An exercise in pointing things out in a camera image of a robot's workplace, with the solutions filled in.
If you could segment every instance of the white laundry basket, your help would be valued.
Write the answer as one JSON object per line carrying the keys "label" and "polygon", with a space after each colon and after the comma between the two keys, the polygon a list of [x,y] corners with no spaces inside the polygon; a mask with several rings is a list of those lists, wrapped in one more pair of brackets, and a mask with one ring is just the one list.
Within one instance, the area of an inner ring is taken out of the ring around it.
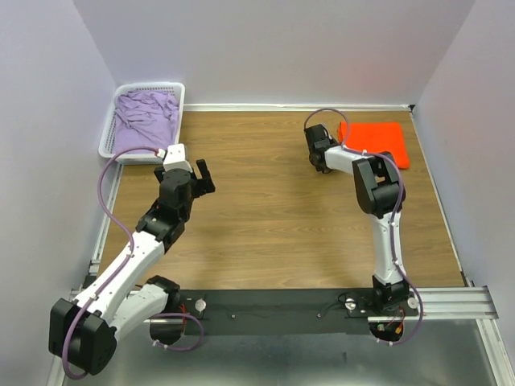
{"label": "white laundry basket", "polygon": [[[114,100],[121,94],[125,94],[129,91],[168,91],[173,95],[179,102],[179,116],[177,118],[177,130],[175,131],[175,142],[179,143],[180,125],[183,120],[183,107],[184,107],[184,85],[181,83],[172,82],[145,82],[145,83],[132,83],[124,84],[117,88],[114,93],[113,101],[109,107],[107,114],[107,120],[104,124],[104,131],[102,132],[102,138],[100,145],[98,146],[98,154],[104,158],[112,158],[114,156]],[[145,163],[160,163],[161,159],[155,157],[153,154],[123,154],[118,157],[118,162],[125,165],[141,165]]]}

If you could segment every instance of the screw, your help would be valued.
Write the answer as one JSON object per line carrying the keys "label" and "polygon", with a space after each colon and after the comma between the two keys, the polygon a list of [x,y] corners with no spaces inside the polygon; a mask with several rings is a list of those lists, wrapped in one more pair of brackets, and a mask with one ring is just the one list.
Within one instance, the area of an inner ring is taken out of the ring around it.
{"label": "screw", "polygon": [[199,312],[202,312],[206,309],[206,302],[204,299],[199,299],[195,302],[195,309]]}
{"label": "screw", "polygon": [[349,311],[354,311],[356,309],[356,301],[352,298],[347,298],[345,300],[345,308]]}
{"label": "screw", "polygon": [[415,298],[409,298],[408,307],[416,310],[418,308],[418,300]]}

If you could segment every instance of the white wall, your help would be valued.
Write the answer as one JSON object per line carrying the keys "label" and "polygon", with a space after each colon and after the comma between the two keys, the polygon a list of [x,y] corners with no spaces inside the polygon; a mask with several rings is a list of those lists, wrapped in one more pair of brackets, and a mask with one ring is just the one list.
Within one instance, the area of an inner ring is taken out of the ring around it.
{"label": "white wall", "polygon": [[189,103],[414,104],[473,0],[74,0],[119,84]]}
{"label": "white wall", "polygon": [[414,111],[463,271],[515,360],[515,2],[478,0]]}
{"label": "white wall", "polygon": [[53,303],[100,219],[97,144],[113,80],[69,0],[0,2],[0,384],[44,385]]}

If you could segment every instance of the purple towel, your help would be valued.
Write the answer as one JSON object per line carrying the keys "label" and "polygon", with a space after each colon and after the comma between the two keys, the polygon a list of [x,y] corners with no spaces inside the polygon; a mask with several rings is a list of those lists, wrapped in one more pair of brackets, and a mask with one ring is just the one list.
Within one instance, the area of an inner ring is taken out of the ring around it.
{"label": "purple towel", "polygon": [[166,149],[174,143],[179,102],[168,92],[129,91],[116,98],[114,104],[114,153],[132,146]]}

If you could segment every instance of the wooden tabletop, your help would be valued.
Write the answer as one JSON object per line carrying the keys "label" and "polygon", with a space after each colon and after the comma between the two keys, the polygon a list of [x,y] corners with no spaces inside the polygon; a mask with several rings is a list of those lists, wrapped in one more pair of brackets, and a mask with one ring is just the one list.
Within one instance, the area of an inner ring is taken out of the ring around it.
{"label": "wooden tabletop", "polygon": [[[204,158],[216,193],[196,199],[186,231],[142,278],[185,289],[368,287],[372,230],[351,175],[309,163],[305,112],[184,113],[181,142],[192,165]],[[348,113],[352,121],[398,121],[411,161],[402,176],[402,255],[415,285],[463,286],[408,112]],[[335,133],[340,119],[320,113]],[[125,166],[114,214],[130,228],[158,194],[154,166]],[[101,271],[127,239],[109,227]]]}

